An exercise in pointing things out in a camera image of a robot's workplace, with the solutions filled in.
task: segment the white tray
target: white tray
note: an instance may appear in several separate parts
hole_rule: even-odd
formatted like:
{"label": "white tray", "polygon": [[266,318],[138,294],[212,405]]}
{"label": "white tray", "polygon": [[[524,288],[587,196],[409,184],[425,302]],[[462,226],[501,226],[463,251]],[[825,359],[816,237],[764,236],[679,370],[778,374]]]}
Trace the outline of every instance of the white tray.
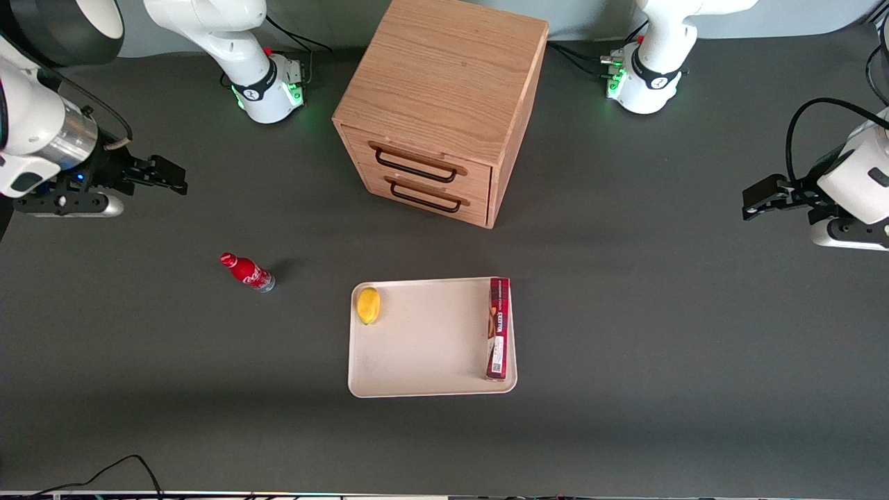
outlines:
{"label": "white tray", "polygon": [[[358,294],[380,292],[370,325],[355,311]],[[499,394],[518,382],[512,297],[507,378],[485,379],[491,279],[362,283],[352,291],[348,389],[358,398]]]}

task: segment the green led light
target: green led light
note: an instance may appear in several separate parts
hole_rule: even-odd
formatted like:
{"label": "green led light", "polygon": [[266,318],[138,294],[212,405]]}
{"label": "green led light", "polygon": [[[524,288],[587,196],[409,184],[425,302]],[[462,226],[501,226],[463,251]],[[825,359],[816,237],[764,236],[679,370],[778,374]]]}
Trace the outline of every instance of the green led light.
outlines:
{"label": "green led light", "polygon": [[287,90],[287,99],[290,100],[290,103],[298,108],[302,105],[302,88],[296,84],[284,84],[284,88]]}
{"label": "green led light", "polygon": [[618,92],[621,91],[621,86],[623,85],[623,76],[626,74],[626,71],[621,69],[621,71],[610,78],[610,82],[608,83],[608,89],[605,91],[605,97],[608,99],[617,99]]}
{"label": "green led light", "polygon": [[235,99],[237,99],[237,106],[240,109],[244,109],[244,103],[241,102],[241,96],[237,94],[237,91],[235,90],[234,85],[231,86],[231,92],[235,95]]}

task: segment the power cord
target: power cord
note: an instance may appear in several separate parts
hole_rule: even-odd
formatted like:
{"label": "power cord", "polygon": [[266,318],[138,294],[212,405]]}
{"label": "power cord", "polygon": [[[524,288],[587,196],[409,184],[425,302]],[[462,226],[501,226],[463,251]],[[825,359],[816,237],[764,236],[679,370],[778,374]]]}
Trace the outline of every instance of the power cord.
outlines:
{"label": "power cord", "polygon": [[577,60],[574,59],[574,57],[577,57],[578,59],[583,59],[583,60],[593,60],[589,56],[584,56],[584,55],[580,54],[579,52],[573,51],[573,50],[569,49],[568,47],[565,47],[564,45],[557,44],[555,42],[547,42],[547,46],[550,47],[551,49],[553,49],[554,51],[562,54],[562,57],[564,57],[566,60],[568,60],[568,62],[570,62],[572,65],[574,65],[575,68],[579,69],[580,71],[583,71],[587,75],[591,75],[593,77],[602,76],[602,73],[598,73],[596,71],[593,71],[592,69],[586,68],[582,64],[580,64]]}
{"label": "power cord", "polygon": [[[308,84],[312,83],[312,75],[314,74],[314,69],[312,68],[312,65],[313,65],[314,59],[315,59],[315,56],[313,55],[314,51],[308,45],[302,43],[302,41],[305,40],[306,42],[309,42],[310,44],[315,44],[315,45],[322,47],[330,52],[333,52],[333,49],[329,45],[322,44],[321,42],[316,42],[315,40],[312,40],[311,38],[308,38],[308,37],[305,37],[302,35],[297,35],[296,33],[293,33],[290,30],[282,28],[280,24],[275,22],[275,20],[273,20],[268,15],[266,16],[266,20],[268,21],[268,24],[270,24],[270,25],[274,26],[275,28],[277,28],[278,30],[280,30],[282,33],[284,33],[285,35],[290,37],[291,40],[293,40],[294,42],[299,44],[299,46],[302,47],[302,49],[304,51],[308,52],[308,76],[305,78],[305,81],[303,81],[302,84],[308,85]],[[220,86],[229,88],[231,86],[231,82],[228,82],[228,85],[226,85],[225,84],[225,77],[226,77],[226,74],[223,71],[222,74],[220,75]]]}
{"label": "power cord", "polygon": [[270,16],[266,16],[266,20],[268,21],[268,24],[274,26],[275,28],[280,29],[284,34],[289,36],[297,44],[302,45],[303,48],[305,48],[309,52],[312,52],[312,51],[306,45],[304,45],[302,42],[300,42],[300,40],[305,40],[306,42],[309,42],[310,44],[315,44],[321,48],[326,49],[329,52],[333,52],[333,49],[330,48],[328,45],[322,44],[320,42],[316,42],[315,40],[312,40],[311,38],[306,38],[305,36],[297,35],[296,33],[293,33],[292,31],[288,31],[284,28],[281,28],[281,25],[276,23],[275,20],[273,20]]}
{"label": "power cord", "polygon": [[114,117],[114,119],[117,120],[117,122],[119,122],[120,125],[122,125],[124,127],[124,130],[126,131],[126,136],[119,141],[112,142],[111,144],[106,144],[105,150],[111,151],[113,149],[120,149],[132,141],[132,128],[130,127],[130,124],[126,123],[126,120],[124,120],[124,117],[121,117],[120,113],[118,113],[114,108],[110,107],[105,101],[103,101],[102,99],[99,99],[92,93],[88,92],[82,86],[74,83],[70,78],[62,75],[60,72],[56,71],[54,68],[50,68],[49,66],[46,66],[45,64],[43,64],[38,58],[32,56],[30,53],[28,53],[28,51],[23,49],[20,45],[18,45],[14,41],[12,41],[10,38],[6,38],[5,40],[10,45],[12,45],[13,49],[19,51],[21,53],[21,55],[25,56],[29,60],[32,60],[38,66],[40,66],[40,69],[49,73],[52,77],[54,77],[62,82],[65,82],[68,85],[71,85],[72,87],[74,87],[75,90],[77,90],[79,93],[81,93],[84,97],[86,97],[90,101],[95,102],[102,109],[105,109],[109,113],[109,115]]}
{"label": "power cord", "polygon": [[793,171],[793,132],[797,128],[797,122],[799,121],[799,117],[803,115],[803,113],[812,107],[814,104],[818,104],[819,102],[826,102],[828,104],[833,104],[834,106],[839,106],[840,108],[845,108],[853,113],[860,115],[861,117],[865,117],[868,120],[874,122],[875,124],[883,127],[884,129],[889,130],[889,121],[878,117],[874,113],[867,111],[866,109],[856,106],[848,101],[843,101],[841,99],[834,99],[832,97],[818,97],[808,101],[806,104],[797,109],[797,112],[793,114],[793,117],[790,119],[790,124],[787,127],[787,140],[784,142],[784,159],[787,162],[787,177],[790,179],[790,185],[797,191],[799,198],[801,201],[806,203],[812,208],[821,209],[821,207],[815,204],[815,200],[809,198],[805,194],[803,194],[802,185],[797,179],[796,174]]}
{"label": "power cord", "polygon": [[[628,44],[630,40],[633,39],[639,31],[642,31],[642,28],[648,25],[648,21],[643,22],[639,25],[638,28],[634,29],[632,33],[627,35],[626,38],[623,39],[624,44]],[[570,62],[575,68],[583,71],[587,75],[591,75],[593,77],[603,77],[605,74],[600,73],[598,71],[593,71],[592,69],[584,67],[578,60],[586,60],[590,62],[599,62],[598,57],[588,56],[586,54],[575,51],[574,49],[568,48],[562,44],[557,44],[556,42],[547,42],[547,46],[555,50],[556,52],[562,54],[562,57],[566,58],[568,62]]]}
{"label": "power cord", "polygon": [[627,35],[627,37],[623,39],[623,43],[628,44],[629,41],[633,39],[633,36],[636,36],[640,31],[642,31],[642,28],[646,26],[648,26],[648,21],[640,24],[638,28],[634,29],[632,33]]}
{"label": "power cord", "polygon": [[100,475],[104,474],[105,472],[107,472],[110,469],[113,469],[118,464],[129,460],[130,458],[135,458],[136,460],[139,461],[140,464],[142,464],[142,467],[145,469],[146,472],[148,472],[148,476],[151,478],[151,484],[152,484],[152,486],[154,486],[155,492],[157,493],[157,500],[163,500],[164,499],[164,491],[161,489],[160,484],[157,482],[157,477],[155,477],[155,474],[151,471],[151,467],[148,467],[148,464],[145,462],[145,459],[139,455],[128,455],[128,456],[125,456],[124,458],[121,458],[120,460],[114,462],[113,464],[106,466],[101,471],[96,472],[86,482],[72,482],[72,483],[68,483],[68,484],[62,484],[59,486],[54,486],[52,488],[44,489],[42,491],[38,491],[32,495],[26,495],[26,496],[22,496],[22,497],[23,498],[37,498],[39,496],[46,495],[47,493],[51,493],[53,491],[58,491],[60,489],[71,489],[71,488],[76,488],[76,487],[81,487],[81,486],[87,486],[90,483],[92,483],[93,481],[95,481],[96,479],[98,479]]}
{"label": "power cord", "polygon": [[889,99],[887,99],[885,94],[877,87],[876,84],[874,84],[874,76],[871,69],[874,58],[877,57],[877,54],[880,52],[881,48],[882,47],[878,45],[877,48],[874,49],[874,52],[871,52],[870,56],[868,56],[868,62],[864,65],[864,77],[868,81],[868,87],[870,87],[870,90],[877,95],[879,100],[883,102],[884,106],[889,106]]}

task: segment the red bottle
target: red bottle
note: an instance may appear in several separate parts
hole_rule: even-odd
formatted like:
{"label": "red bottle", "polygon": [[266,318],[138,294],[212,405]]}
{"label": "red bottle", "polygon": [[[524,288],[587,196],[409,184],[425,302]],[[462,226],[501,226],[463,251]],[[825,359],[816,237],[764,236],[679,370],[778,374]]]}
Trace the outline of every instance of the red bottle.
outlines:
{"label": "red bottle", "polygon": [[220,255],[220,262],[231,271],[231,275],[235,279],[254,290],[259,290],[261,294],[265,294],[275,287],[275,277],[250,259],[226,252]]}

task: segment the yellow fruit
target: yellow fruit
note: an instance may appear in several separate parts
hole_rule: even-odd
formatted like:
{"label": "yellow fruit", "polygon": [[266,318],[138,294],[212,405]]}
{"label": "yellow fruit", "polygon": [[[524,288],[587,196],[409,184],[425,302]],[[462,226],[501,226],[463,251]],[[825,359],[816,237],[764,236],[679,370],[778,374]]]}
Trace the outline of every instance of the yellow fruit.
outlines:
{"label": "yellow fruit", "polygon": [[358,294],[358,304],[355,309],[358,317],[365,325],[370,325],[380,316],[380,292],[376,288],[365,288]]}

